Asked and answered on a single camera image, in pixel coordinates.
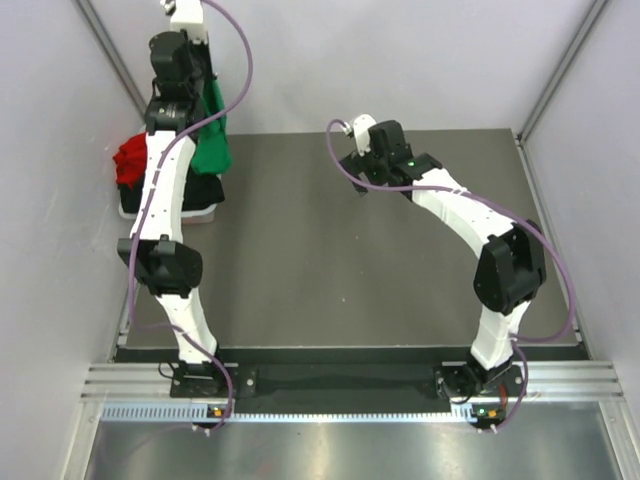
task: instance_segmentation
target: red cloth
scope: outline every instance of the red cloth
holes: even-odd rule
[[[113,156],[116,162],[116,183],[133,188],[147,168],[147,143],[145,134],[140,133],[120,145],[118,153]]]

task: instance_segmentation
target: white wall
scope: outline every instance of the white wall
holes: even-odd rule
[[[615,0],[529,141],[587,334],[640,424],[640,2]]]
[[[145,97],[158,0],[93,0]],[[591,0],[219,0],[247,32],[255,82],[233,133],[324,131],[369,112],[409,129],[519,130]],[[245,75],[235,31],[208,12],[228,100]]]
[[[140,120],[73,2],[0,16],[0,478],[48,480],[122,306],[111,156]]]

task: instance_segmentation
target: metal corner post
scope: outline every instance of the metal corner post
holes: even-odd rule
[[[86,20],[87,25],[91,29],[91,33],[98,42],[98,45],[100,45],[100,48],[102,49],[104,55],[109,61],[109,64],[111,65],[111,68],[118,76],[120,83],[122,83],[122,86],[124,87],[134,106],[136,107],[136,110],[138,111],[140,116],[143,117],[146,108],[144,97],[140,93],[140,90],[138,90],[138,87],[136,86],[131,73],[122,60],[120,53],[116,49],[111,36],[107,32],[104,24],[102,23],[102,20],[100,19],[100,16],[91,3],[91,0],[73,0],[73,2],[77,5],[80,13]]]
[[[575,62],[578,54],[582,50],[582,47],[589,38],[589,35],[593,31],[593,28],[597,24],[598,20],[602,17],[602,14],[604,13],[605,8],[609,3],[610,0],[593,1],[591,7],[589,8],[589,11],[587,12],[584,20],[578,28],[578,31],[569,43],[569,46],[562,54],[560,63],[558,63],[558,66],[555,68],[553,74],[547,81],[547,84],[542,90],[542,94],[534,105],[533,110],[531,111],[531,113],[529,113],[522,131],[518,135],[518,138],[521,141],[526,141],[531,136],[531,133],[538,124],[540,117],[542,117],[542,114],[547,109],[549,103],[551,102],[551,99],[555,96],[567,72]]]

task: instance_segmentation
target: green cloth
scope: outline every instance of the green cloth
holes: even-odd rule
[[[207,85],[202,95],[204,110],[209,117],[224,108],[218,82]],[[191,159],[191,167],[198,174],[220,174],[231,166],[231,152],[227,144],[226,115],[198,130],[198,144]]]

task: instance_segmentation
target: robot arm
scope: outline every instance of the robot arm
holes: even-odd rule
[[[476,391],[483,391],[511,366],[510,336],[518,332],[522,316],[546,279],[542,246],[511,219],[459,195],[466,188],[436,159],[428,154],[414,157],[398,122],[376,123],[361,115],[345,133],[355,139],[357,148],[340,163],[353,176],[364,174],[374,185],[439,186],[455,192],[403,194],[448,225],[478,258],[473,285],[482,313],[467,365]],[[367,192],[354,186],[362,194]]]
[[[171,0],[163,5],[171,16],[170,31],[149,42],[156,77],[145,112],[148,158],[140,205],[146,205],[150,196],[152,201],[148,212],[144,207],[138,212],[130,238],[118,242],[118,252],[127,263],[133,235],[140,230],[136,278],[178,327],[180,360],[202,366],[209,363],[208,358],[183,338],[186,333],[210,354],[216,352],[217,342],[207,326],[198,291],[202,257],[182,243],[182,202],[197,136],[183,138],[163,165],[159,161],[180,132],[205,117],[202,97],[214,77],[200,2]]]

